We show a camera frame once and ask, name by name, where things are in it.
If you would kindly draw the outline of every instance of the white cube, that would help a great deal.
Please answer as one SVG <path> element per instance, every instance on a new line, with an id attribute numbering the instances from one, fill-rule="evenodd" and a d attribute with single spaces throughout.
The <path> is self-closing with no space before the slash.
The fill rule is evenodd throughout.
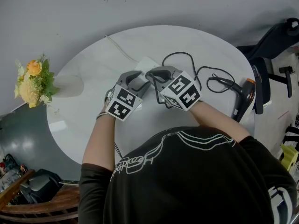
<path id="1" fill-rule="evenodd" d="M 117 84 L 108 98 L 105 111 L 117 119 L 125 121 L 141 102 L 142 99 Z"/>
<path id="2" fill-rule="evenodd" d="M 186 71 L 175 78 L 160 94 L 168 104 L 185 111 L 201 98 L 199 87 Z"/>

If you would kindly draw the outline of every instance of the white cable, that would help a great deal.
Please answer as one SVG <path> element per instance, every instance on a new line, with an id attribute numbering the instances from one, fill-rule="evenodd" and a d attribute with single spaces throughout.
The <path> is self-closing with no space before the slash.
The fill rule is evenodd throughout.
<path id="1" fill-rule="evenodd" d="M 109 36 L 107 36 L 107 35 L 105 35 L 105 37 L 114 45 L 114 46 L 116 46 L 116 48 L 128 59 L 128 60 L 130 60 L 130 61 L 132 61 L 132 62 L 134 62 L 134 63 L 136 63 L 136 64 L 138 64 L 139 62 L 138 61 L 136 61 L 136 60 L 134 60 L 133 58 L 131 58 L 127 53 L 125 53 L 122 49 L 121 49 L 121 47 L 115 42 L 115 41 L 113 41 Z"/>

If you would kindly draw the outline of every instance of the black hair dryer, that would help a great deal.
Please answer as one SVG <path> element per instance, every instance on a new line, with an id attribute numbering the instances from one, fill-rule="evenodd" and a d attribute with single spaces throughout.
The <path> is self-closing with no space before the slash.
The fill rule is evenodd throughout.
<path id="1" fill-rule="evenodd" d="M 249 105 L 254 99 L 254 95 L 256 93 L 255 81 L 252 79 L 247 79 L 243 84 L 243 87 L 240 87 L 233 81 L 221 77 L 210 77 L 208 80 L 216 80 L 219 83 L 224 84 L 226 87 L 231 87 L 231 90 L 237 93 L 237 99 L 232 118 L 235 121 L 240 122 L 244 113 L 247 111 Z"/>

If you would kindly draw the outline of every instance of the chair armrest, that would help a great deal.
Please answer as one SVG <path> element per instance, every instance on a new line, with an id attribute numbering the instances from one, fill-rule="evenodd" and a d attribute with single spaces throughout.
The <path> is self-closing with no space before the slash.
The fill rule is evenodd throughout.
<path id="1" fill-rule="evenodd" d="M 286 84 L 287 89 L 288 89 L 288 97 L 291 98 L 292 97 L 292 83 L 291 83 L 290 74 L 294 72 L 293 68 L 292 68 L 292 66 L 281 67 L 281 68 L 279 68 L 279 72 L 282 74 L 285 73 L 285 77 L 281 77 L 281 76 L 277 76 L 277 75 L 273 75 L 273 74 L 268 74 L 268 77 L 272 80 Z"/>
<path id="2" fill-rule="evenodd" d="M 256 100 L 255 100 L 255 111 L 256 114 L 263 113 L 263 90 L 262 90 L 262 79 L 255 65 L 252 66 L 253 74 L 256 80 Z"/>

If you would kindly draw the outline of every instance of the yellow flower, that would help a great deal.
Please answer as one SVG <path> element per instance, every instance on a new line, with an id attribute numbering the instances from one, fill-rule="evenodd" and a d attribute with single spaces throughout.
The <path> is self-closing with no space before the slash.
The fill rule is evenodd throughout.
<path id="1" fill-rule="evenodd" d="M 14 86 L 14 98 L 17 98 L 18 96 L 20 96 L 20 90 L 19 87 L 17 85 Z"/>
<path id="2" fill-rule="evenodd" d="M 34 108 L 34 107 L 36 107 L 36 104 L 34 104 L 34 103 L 29 103 L 29 108 Z"/>
<path id="3" fill-rule="evenodd" d="M 42 71 L 42 63 L 32 60 L 27 64 L 28 73 L 32 76 L 37 76 Z"/>
<path id="4" fill-rule="evenodd" d="M 24 79 L 19 87 L 22 99 L 29 104 L 29 107 L 35 107 L 40 97 L 40 89 L 36 86 L 33 79 Z"/>

